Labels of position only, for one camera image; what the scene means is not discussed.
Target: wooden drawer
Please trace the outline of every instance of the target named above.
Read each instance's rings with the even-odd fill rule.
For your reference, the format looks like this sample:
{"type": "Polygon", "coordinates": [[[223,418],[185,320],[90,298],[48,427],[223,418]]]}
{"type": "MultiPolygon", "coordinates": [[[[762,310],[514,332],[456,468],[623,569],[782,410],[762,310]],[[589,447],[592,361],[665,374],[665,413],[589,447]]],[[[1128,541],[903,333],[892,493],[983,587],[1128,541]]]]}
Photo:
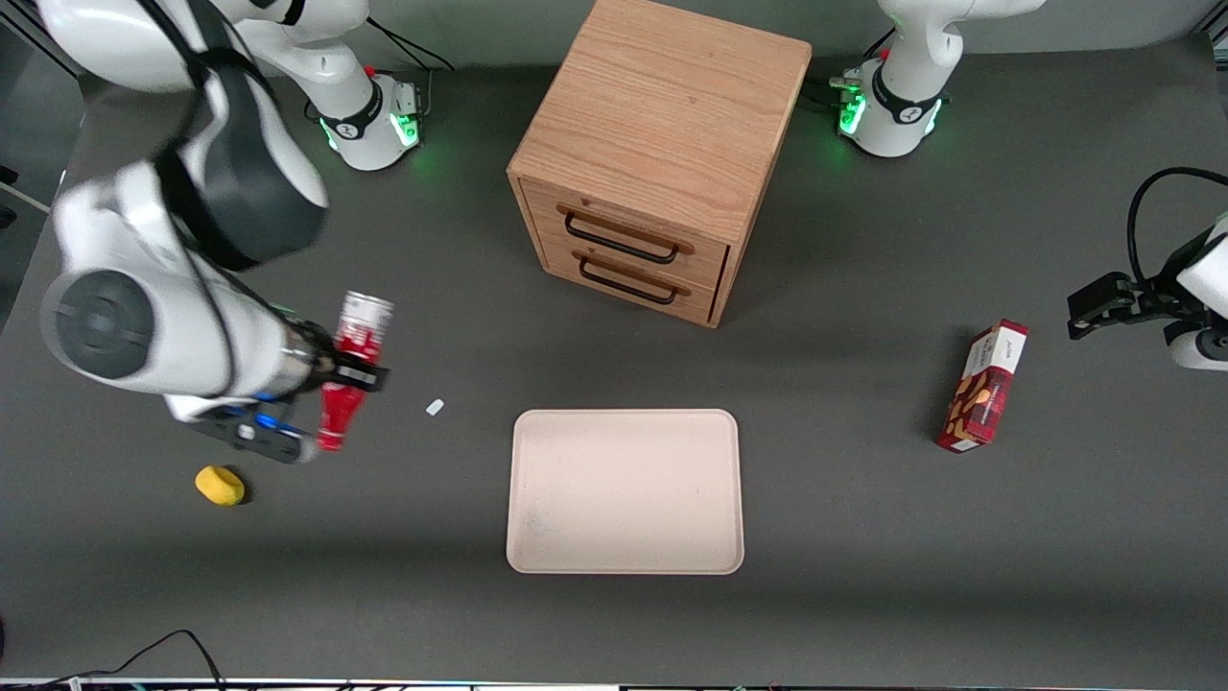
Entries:
{"type": "Polygon", "coordinates": [[[728,247],[605,207],[564,189],[521,180],[533,225],[550,238],[667,279],[716,288],[728,247]]]}
{"type": "Polygon", "coordinates": [[[585,252],[580,244],[542,237],[546,270],[608,295],[709,325],[715,290],[585,252]]]}

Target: plastic tray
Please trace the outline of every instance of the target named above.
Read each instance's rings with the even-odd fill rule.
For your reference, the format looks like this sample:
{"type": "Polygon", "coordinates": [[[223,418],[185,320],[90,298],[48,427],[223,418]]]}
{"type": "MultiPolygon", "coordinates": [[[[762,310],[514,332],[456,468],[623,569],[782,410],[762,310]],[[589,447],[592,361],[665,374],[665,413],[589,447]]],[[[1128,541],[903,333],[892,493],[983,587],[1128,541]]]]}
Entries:
{"type": "Polygon", "coordinates": [[[738,423],[725,411],[528,411],[507,562],[522,573],[723,576],[742,566],[738,423]]]}

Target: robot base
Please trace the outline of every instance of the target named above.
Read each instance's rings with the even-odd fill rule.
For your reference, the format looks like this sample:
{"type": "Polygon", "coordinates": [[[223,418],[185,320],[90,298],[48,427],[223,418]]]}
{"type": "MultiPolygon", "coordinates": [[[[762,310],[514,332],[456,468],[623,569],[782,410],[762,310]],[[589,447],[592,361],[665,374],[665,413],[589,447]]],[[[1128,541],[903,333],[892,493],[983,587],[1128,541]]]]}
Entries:
{"type": "Polygon", "coordinates": [[[917,119],[907,124],[895,122],[892,110],[874,95],[873,88],[862,85],[882,65],[882,60],[869,60],[860,68],[846,70],[842,80],[833,85],[845,90],[845,104],[840,109],[836,131],[857,142],[867,153],[884,158],[896,158],[911,153],[927,134],[933,131],[939,99],[928,113],[919,110],[917,119]]]}
{"type": "Polygon", "coordinates": [[[383,92],[383,110],[376,115],[359,139],[346,139],[333,131],[323,120],[328,145],[355,169],[377,171],[395,163],[405,151],[421,140],[421,119],[418,115],[418,91],[413,83],[399,82],[377,74],[371,80],[383,92]]]}

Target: wall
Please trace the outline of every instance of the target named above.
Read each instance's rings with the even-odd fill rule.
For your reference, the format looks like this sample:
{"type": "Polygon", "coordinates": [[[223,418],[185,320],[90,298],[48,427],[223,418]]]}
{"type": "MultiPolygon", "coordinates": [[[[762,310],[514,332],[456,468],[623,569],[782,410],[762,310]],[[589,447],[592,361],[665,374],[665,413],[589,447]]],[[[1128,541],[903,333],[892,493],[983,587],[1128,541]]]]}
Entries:
{"type": "MultiPolygon", "coordinates": [[[[793,36],[815,55],[860,53],[887,28],[873,0],[666,0],[793,36]]],[[[1039,11],[963,25],[975,53],[1131,48],[1187,33],[1216,0],[1049,0],[1039,11]]],[[[371,16],[462,65],[558,64],[592,0],[371,0],[371,16]]],[[[355,31],[359,56],[398,66],[404,56],[371,27],[355,31]]]]}

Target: black metal handle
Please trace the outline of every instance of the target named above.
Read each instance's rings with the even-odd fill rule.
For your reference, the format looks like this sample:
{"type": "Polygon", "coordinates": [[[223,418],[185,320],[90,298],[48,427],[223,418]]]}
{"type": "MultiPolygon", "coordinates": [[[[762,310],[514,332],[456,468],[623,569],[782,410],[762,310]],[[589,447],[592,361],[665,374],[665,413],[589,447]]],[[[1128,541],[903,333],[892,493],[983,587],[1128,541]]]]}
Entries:
{"type": "Polygon", "coordinates": [[[670,302],[674,301],[674,297],[678,296],[678,288],[677,287],[672,287],[669,290],[669,296],[668,297],[661,297],[661,296],[653,295],[651,292],[645,292],[643,290],[640,290],[637,287],[631,287],[630,285],[623,285],[621,282],[619,282],[616,280],[612,280],[612,279],[605,277],[603,275],[597,275],[594,272],[586,271],[585,270],[586,265],[588,265],[588,257],[581,257],[580,258],[580,275],[587,277],[588,280],[591,280],[593,282],[599,282],[599,284],[602,284],[602,285],[604,285],[607,287],[613,287],[614,290],[621,290],[623,292],[626,292],[628,295],[634,295],[634,296],[636,296],[636,297],[639,297],[641,299],[647,299],[650,302],[656,302],[658,304],[668,304],[668,303],[670,303],[670,302]]]}
{"type": "Polygon", "coordinates": [[[645,252],[643,249],[639,249],[636,247],[631,247],[630,244],[623,244],[621,242],[615,242],[613,239],[607,239],[607,238],[604,238],[604,237],[602,237],[599,234],[593,234],[592,232],[585,232],[583,230],[580,230],[578,227],[571,225],[571,221],[573,221],[573,220],[576,220],[576,211],[567,211],[567,217],[564,218],[564,221],[562,221],[562,225],[567,228],[567,233],[571,234],[571,236],[573,236],[573,237],[578,237],[581,239],[587,239],[588,242],[593,242],[596,244],[600,244],[602,247],[609,247],[610,249],[615,249],[615,250],[619,250],[619,252],[623,252],[623,253],[626,253],[626,254],[631,254],[632,257],[635,257],[637,259],[643,259],[646,261],[652,261],[652,263],[656,263],[656,264],[668,264],[668,263],[673,261],[675,258],[678,258],[678,249],[680,249],[680,247],[678,247],[677,243],[674,244],[673,249],[669,250],[668,254],[666,254],[666,255],[662,257],[661,254],[653,254],[652,252],[645,252]]]}

